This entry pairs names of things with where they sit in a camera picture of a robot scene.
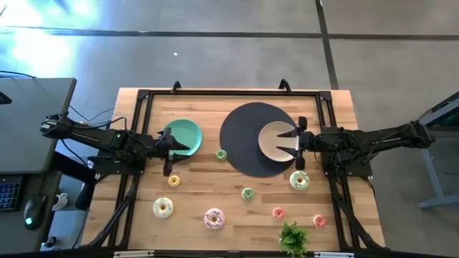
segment concrete floor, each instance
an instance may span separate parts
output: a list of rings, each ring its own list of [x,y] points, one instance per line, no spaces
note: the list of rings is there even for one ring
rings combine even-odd
[[[19,1],[0,25],[133,31],[318,33],[312,0]],[[336,34],[458,34],[453,0],[322,0]],[[459,90],[458,41],[331,40],[340,89],[349,89],[362,130],[417,119]],[[331,88],[321,39],[64,37],[41,31],[0,34],[0,68],[38,77],[76,77],[72,105],[93,116],[114,105],[119,87]],[[98,121],[109,120],[111,114]],[[73,143],[82,156],[94,150]],[[420,211],[434,196],[420,152],[397,149],[372,161],[387,246],[459,256],[459,205]],[[458,176],[448,176],[456,193]],[[66,178],[75,193],[80,185]],[[79,211],[72,216],[81,221]],[[52,234],[72,246],[80,223],[57,214]]]

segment green plate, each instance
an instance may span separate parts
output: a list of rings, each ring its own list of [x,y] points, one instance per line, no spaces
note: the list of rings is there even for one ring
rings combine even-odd
[[[170,122],[165,128],[170,128],[171,135],[179,143],[189,147],[189,150],[170,150],[171,153],[191,156],[199,149],[202,133],[197,124],[187,119],[179,119]]]

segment pink frosted donut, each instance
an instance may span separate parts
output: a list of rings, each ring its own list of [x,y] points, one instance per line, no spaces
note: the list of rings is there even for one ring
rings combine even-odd
[[[327,225],[327,221],[322,215],[315,215],[313,218],[314,226],[322,227]]]
[[[274,219],[283,219],[285,217],[285,212],[282,208],[277,207],[273,209]]]
[[[224,225],[224,214],[219,209],[212,208],[204,215],[204,225],[208,229],[221,229]]]

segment keyboard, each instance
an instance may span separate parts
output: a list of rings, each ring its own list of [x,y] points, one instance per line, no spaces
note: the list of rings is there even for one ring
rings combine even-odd
[[[19,208],[22,178],[0,175],[0,212],[17,211]]]

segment toy donut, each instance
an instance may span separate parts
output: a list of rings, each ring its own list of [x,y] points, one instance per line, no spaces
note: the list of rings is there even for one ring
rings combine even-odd
[[[153,214],[158,218],[165,219],[172,215],[172,212],[174,212],[174,205],[169,198],[161,197],[153,204]]]
[[[277,207],[273,209],[274,219],[283,219],[285,217],[285,212],[282,208]]]
[[[224,150],[217,151],[217,160],[225,161],[227,159],[227,152]]]
[[[253,190],[251,188],[242,190],[242,197],[244,200],[251,200],[253,198]]]
[[[322,215],[315,215],[313,218],[314,226],[323,227],[327,225],[327,221]]]
[[[224,214],[219,209],[212,208],[204,215],[204,225],[208,229],[218,230],[224,225]]]
[[[178,176],[171,176],[167,180],[170,187],[176,187],[180,184],[180,178]]]
[[[295,171],[290,176],[290,185],[299,191],[306,190],[309,187],[309,176],[303,171]]]

